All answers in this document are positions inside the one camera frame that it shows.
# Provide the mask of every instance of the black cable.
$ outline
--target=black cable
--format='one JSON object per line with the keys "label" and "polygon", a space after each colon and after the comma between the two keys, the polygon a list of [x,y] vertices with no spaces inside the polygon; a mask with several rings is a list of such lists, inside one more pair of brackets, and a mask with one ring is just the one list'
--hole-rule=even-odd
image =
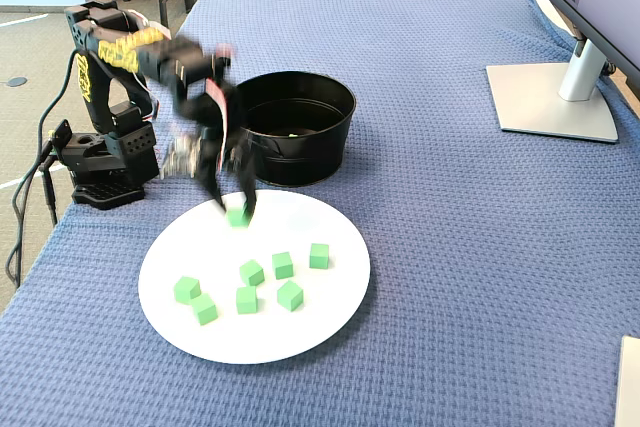
{"label": "black cable", "polygon": [[58,214],[56,212],[56,191],[50,169],[56,160],[56,157],[50,155],[40,167],[40,172],[42,172],[42,186],[44,187],[44,198],[47,201],[47,207],[49,207],[49,213],[51,214],[51,223],[54,227],[58,225]]}
{"label": "black cable", "polygon": [[[22,279],[22,237],[23,237],[23,234],[24,234],[24,215],[25,215],[25,212],[26,212],[26,209],[27,209],[27,200],[28,200],[28,197],[29,197],[29,188],[31,187],[31,182],[33,181],[33,176],[35,175],[36,171],[38,170],[38,167],[45,160],[45,159],[42,158],[42,156],[43,156],[43,152],[42,152],[42,127],[44,125],[44,121],[46,120],[47,116],[49,115],[49,112],[51,112],[51,110],[55,107],[55,105],[60,101],[60,99],[62,98],[62,96],[66,92],[67,87],[69,86],[69,79],[71,78],[71,71],[73,69],[73,62],[74,62],[76,54],[78,52],[79,52],[78,49],[75,49],[73,52],[71,52],[71,56],[69,57],[69,61],[67,63],[67,72],[66,72],[65,77],[64,77],[62,88],[60,89],[60,92],[58,93],[56,98],[53,99],[53,102],[51,102],[51,104],[49,104],[49,106],[45,109],[45,111],[40,116],[40,120],[38,121],[38,147],[37,147],[36,159],[35,159],[33,165],[31,166],[31,168],[27,171],[27,173],[22,178],[22,181],[20,181],[20,184],[18,185],[18,188],[16,189],[15,193],[13,194],[13,198],[11,199],[11,205],[13,206],[13,211],[15,212],[16,219],[18,220],[18,234],[17,234],[16,243],[13,246],[13,249],[11,249],[9,257],[7,258],[7,262],[4,265],[4,270],[5,270],[6,274],[7,274],[7,277],[9,277],[9,279],[11,280],[13,285],[16,286],[16,289],[18,287],[20,287],[20,283],[21,283],[21,279]],[[48,147],[47,147],[46,150],[49,150],[49,152],[50,152],[50,149],[51,149],[51,144],[48,143]],[[25,187],[25,186],[26,186],[25,192],[24,192],[24,194],[22,196],[22,208],[19,208],[18,207],[18,196],[20,195],[20,192],[22,191],[22,188]],[[15,268],[15,275],[12,275],[11,274],[11,262],[12,262],[14,257],[16,258],[16,268]]]}

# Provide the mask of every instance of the blue blanket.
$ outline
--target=blue blanket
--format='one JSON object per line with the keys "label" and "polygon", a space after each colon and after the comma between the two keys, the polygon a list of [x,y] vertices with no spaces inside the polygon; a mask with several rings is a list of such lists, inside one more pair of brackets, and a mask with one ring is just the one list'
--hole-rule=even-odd
{"label": "blue blanket", "polygon": [[[500,130],[486,65],[571,55],[533,0],[199,0],[182,33],[232,43],[236,81],[307,70],[353,90],[343,166],[299,191],[362,232],[367,295],[295,358],[194,358],[137,285],[201,189],[74,205],[0,319],[0,425],[613,424],[620,341],[640,335],[640,127],[607,80],[616,145]],[[162,150],[189,126],[153,88]]]}

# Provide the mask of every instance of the green cube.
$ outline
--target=green cube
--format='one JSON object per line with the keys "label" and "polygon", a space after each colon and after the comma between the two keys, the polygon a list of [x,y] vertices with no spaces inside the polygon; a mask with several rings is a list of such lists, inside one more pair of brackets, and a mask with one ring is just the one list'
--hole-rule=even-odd
{"label": "green cube", "polygon": [[303,300],[302,289],[292,280],[288,280],[286,284],[278,289],[278,303],[289,312],[293,312],[300,307]]}
{"label": "green cube", "polygon": [[289,252],[283,252],[281,254],[273,254],[271,256],[271,263],[273,265],[273,273],[276,275],[276,279],[286,279],[287,277],[293,277],[293,261]]}
{"label": "green cube", "polygon": [[216,304],[213,303],[209,294],[202,294],[201,296],[193,299],[191,307],[193,307],[193,313],[196,314],[200,325],[208,324],[212,320],[216,320],[218,318]]}
{"label": "green cube", "polygon": [[234,229],[249,227],[249,217],[247,217],[244,208],[227,210],[227,221]]}
{"label": "green cube", "polygon": [[329,268],[329,246],[327,244],[311,244],[309,267],[312,269]]}
{"label": "green cube", "polygon": [[258,294],[255,287],[240,287],[236,291],[236,308],[239,314],[258,312]]}
{"label": "green cube", "polygon": [[255,260],[250,260],[240,267],[240,277],[247,286],[256,286],[264,282],[264,271]]}
{"label": "green cube", "polygon": [[190,304],[200,293],[200,281],[192,277],[182,277],[173,287],[173,294],[181,304]]}

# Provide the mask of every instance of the black bucket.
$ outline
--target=black bucket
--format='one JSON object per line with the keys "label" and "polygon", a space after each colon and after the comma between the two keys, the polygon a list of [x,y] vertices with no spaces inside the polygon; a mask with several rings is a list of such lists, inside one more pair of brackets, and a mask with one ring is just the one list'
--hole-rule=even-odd
{"label": "black bucket", "polygon": [[322,75],[274,72],[238,89],[260,180],[302,186],[338,170],[356,108],[347,87]]}

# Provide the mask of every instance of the floor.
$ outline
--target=floor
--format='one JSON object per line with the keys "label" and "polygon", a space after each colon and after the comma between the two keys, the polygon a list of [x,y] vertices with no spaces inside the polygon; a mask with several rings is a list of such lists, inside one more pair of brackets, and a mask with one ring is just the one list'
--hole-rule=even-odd
{"label": "floor", "polygon": [[[132,0],[119,2],[121,7],[135,9],[150,19],[158,18],[156,0]],[[182,0],[171,0],[168,4],[169,19],[175,32],[184,21]],[[33,16],[29,13],[0,13],[0,24]],[[11,197],[15,185],[33,162],[36,148],[36,126],[41,112],[58,93],[68,56],[73,49],[69,27],[62,14],[48,14],[32,22],[0,27],[0,58],[10,59],[0,63],[0,81],[14,76],[29,79],[22,87],[0,86],[0,105],[4,111],[4,132],[0,136],[0,152],[4,162],[0,165],[0,253],[2,259],[15,241],[16,223],[11,209]],[[68,119],[77,132],[91,132],[82,96],[75,78],[62,101],[45,124],[45,132],[54,128],[62,119]],[[632,100],[624,86],[624,77],[616,76],[616,82],[640,112],[640,103]],[[123,100],[123,91],[114,88],[113,101]],[[65,169],[53,173],[58,201],[58,212],[62,214],[70,202],[71,182]],[[32,265],[51,233],[49,212],[44,203],[41,179],[35,179],[29,197],[25,223],[24,268]],[[4,274],[0,273],[0,312],[8,304],[14,289]]]}

